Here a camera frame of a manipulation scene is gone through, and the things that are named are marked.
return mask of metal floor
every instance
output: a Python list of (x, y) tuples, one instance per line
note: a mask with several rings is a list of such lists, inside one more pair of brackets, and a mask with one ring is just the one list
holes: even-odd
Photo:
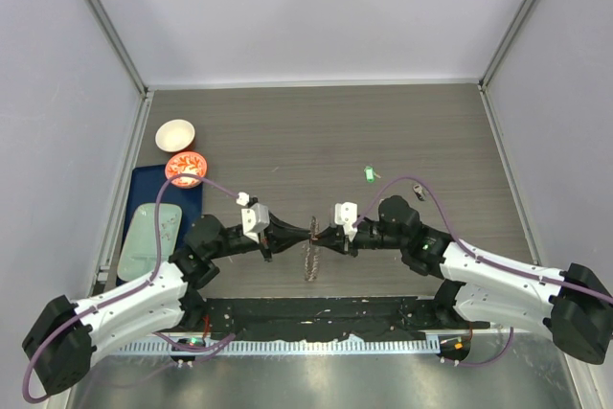
[[(138, 166), (166, 163), (157, 128), (184, 118), (196, 128), (195, 150), (208, 177), (256, 195), (279, 218), (326, 227), (330, 207), (355, 201), (358, 210), (398, 175), (413, 173), (437, 191), (463, 238), (491, 252), (530, 261), (477, 86), (403, 85), (259, 88), (155, 93)], [(366, 182), (364, 167), (382, 176)], [(412, 184), (395, 186), (422, 220), (442, 228), (432, 201), (418, 202)], [(239, 223), (238, 206), (207, 187), (206, 213)], [(319, 278), (303, 279), (300, 247), (265, 263), (258, 254), (216, 261), (209, 297), (432, 295), (439, 286), (400, 262), (399, 254), (358, 258), (324, 250)], [(471, 360), (496, 354), (498, 334), (476, 334)], [(110, 357), (78, 386), (70, 407), (123, 408), (439, 408), (579, 407), (561, 354), (549, 342), (520, 335), (495, 365), (458, 369), (430, 355), (219, 357), (189, 369), (166, 370), (127, 390), (165, 357)]]
[[(169, 160), (154, 137), (176, 118), (194, 124), (208, 177), (256, 195), (289, 223), (308, 227), (317, 216), (323, 229), (334, 203), (363, 209), (387, 181), (412, 173), (435, 189), (463, 238), (531, 260), (474, 84), (158, 91), (138, 166)], [(367, 183), (367, 165), (382, 179)], [(394, 186), (389, 195), (404, 195), (424, 222), (443, 228), (434, 203), (418, 202), (411, 187)], [(233, 200), (209, 187), (204, 210), (228, 226), (240, 220)], [(272, 263), (259, 254), (216, 263), (221, 274), (203, 290), (210, 297), (433, 295), (440, 284), (410, 272), (395, 251), (353, 259), (324, 250), (310, 284), (300, 246)]]
[[(472, 359), (506, 337), (475, 335)], [(193, 369), (159, 370), (167, 357), (110, 357), (73, 392), (71, 409), (572, 409), (578, 398), (551, 342), (516, 335), (511, 351), (480, 369), (432, 355), (218, 357)], [(120, 390), (108, 383), (129, 385)]]

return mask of wooden table surface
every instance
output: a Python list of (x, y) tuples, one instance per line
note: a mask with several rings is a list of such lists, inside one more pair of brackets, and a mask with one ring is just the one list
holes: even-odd
[[(154, 142), (164, 122), (182, 118), (196, 129), (194, 150), (208, 177), (255, 195), (280, 219), (323, 229), (336, 202), (364, 209), (401, 174), (426, 179), (463, 239), (520, 261), (528, 245), (511, 197), (477, 86), (474, 84), (251, 88), (158, 91), (138, 166), (166, 163)], [(382, 179), (367, 183), (372, 165)], [(443, 228), (434, 203), (418, 202), (412, 183), (394, 186), (429, 225)], [(204, 210), (227, 226), (239, 206), (207, 187)], [(323, 250), (318, 279), (304, 281), (300, 245), (274, 256), (218, 260), (210, 297), (432, 295), (440, 282), (412, 273), (396, 251), (362, 251), (353, 259)]]

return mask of small red item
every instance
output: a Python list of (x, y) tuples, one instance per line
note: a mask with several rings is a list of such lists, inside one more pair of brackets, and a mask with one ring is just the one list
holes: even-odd
[[(181, 172), (188, 172), (204, 177), (207, 174), (207, 161), (197, 152), (181, 152), (174, 155), (166, 164), (164, 173), (170, 178)], [(200, 183), (191, 177), (179, 177), (172, 181), (172, 185), (182, 189), (191, 189)]]

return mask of white backdrop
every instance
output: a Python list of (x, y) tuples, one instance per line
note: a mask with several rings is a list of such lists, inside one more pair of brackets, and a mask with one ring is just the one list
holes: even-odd
[(102, 0), (149, 85), (477, 79), (521, 0)]
[(0, 407), (18, 409), (26, 333), (88, 293), (139, 96), (83, 0), (0, 0), (0, 88)]
[[(540, 0), (490, 90), (545, 262), (612, 289), (611, 0)], [(594, 369), (613, 402), (613, 347)]]

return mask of light green plate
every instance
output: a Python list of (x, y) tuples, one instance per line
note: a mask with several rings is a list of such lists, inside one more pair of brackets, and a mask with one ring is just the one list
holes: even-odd
[[(155, 203), (145, 203), (134, 212), (117, 267), (117, 276), (124, 282), (131, 282), (155, 267), (154, 213)], [(167, 261), (174, 252), (182, 214), (181, 208), (177, 205), (169, 203), (160, 205), (162, 261)]]

